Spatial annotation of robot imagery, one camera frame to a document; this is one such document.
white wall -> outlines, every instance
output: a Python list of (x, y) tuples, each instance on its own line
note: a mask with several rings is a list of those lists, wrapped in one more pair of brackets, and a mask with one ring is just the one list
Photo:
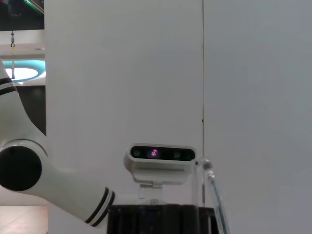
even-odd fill
[[(191, 145), (201, 155), (199, 0), (47, 1), (45, 23), (57, 165), (137, 194), (122, 162), (130, 144)], [(168, 199), (189, 198), (176, 188)], [(104, 233), (55, 207), (49, 219), (51, 234)]]
[(233, 234), (311, 233), (311, 8), (206, 3), (206, 149)]

black base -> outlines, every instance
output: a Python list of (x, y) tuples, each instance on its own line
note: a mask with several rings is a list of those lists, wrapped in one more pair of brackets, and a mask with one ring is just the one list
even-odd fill
[(214, 210), (192, 205), (111, 206), (107, 234), (218, 234)]

floor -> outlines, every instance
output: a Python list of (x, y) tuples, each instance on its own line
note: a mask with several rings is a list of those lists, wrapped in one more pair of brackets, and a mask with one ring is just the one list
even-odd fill
[(0, 234), (46, 234), (45, 206), (0, 206)]

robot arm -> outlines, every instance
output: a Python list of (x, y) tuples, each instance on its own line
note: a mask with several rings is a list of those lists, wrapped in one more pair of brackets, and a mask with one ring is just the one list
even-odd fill
[(0, 185), (40, 196), (95, 227), (115, 193), (51, 164), (45, 135), (28, 118), (0, 60)]

black stripe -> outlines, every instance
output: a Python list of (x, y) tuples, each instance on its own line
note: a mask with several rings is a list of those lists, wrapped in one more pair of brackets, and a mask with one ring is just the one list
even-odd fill
[(1, 90), (0, 90), (0, 96), (1, 96), (2, 94), (7, 94), (7, 93), (10, 93), (10, 92), (13, 92), (13, 91), (16, 91), (15, 86), (8, 87), (8, 88), (5, 88), (5, 89), (1, 89)]
[(109, 207), (113, 204), (114, 200), (115, 200), (115, 193), (112, 191), (111, 200), (109, 201), (105, 209), (105, 212), (100, 216), (100, 218), (98, 218), (98, 220), (94, 224), (91, 225), (92, 227), (96, 227), (98, 224), (100, 224), (100, 222), (102, 222), (102, 220), (105, 218), (105, 216), (109, 212)]
[(96, 210), (92, 213), (92, 215), (86, 220), (84, 221), (85, 223), (90, 223), (92, 221), (92, 219), (94, 219), (94, 217), (98, 214), (98, 212), (100, 211), (100, 209), (102, 208), (106, 198), (107, 198), (107, 195), (108, 195), (108, 192), (109, 192), (109, 189), (106, 187), (105, 188), (105, 193), (102, 197), (102, 200), (101, 202), (98, 204)]
[(9, 77), (0, 79), (0, 85), (6, 84), (6, 83), (12, 83), (12, 80)]

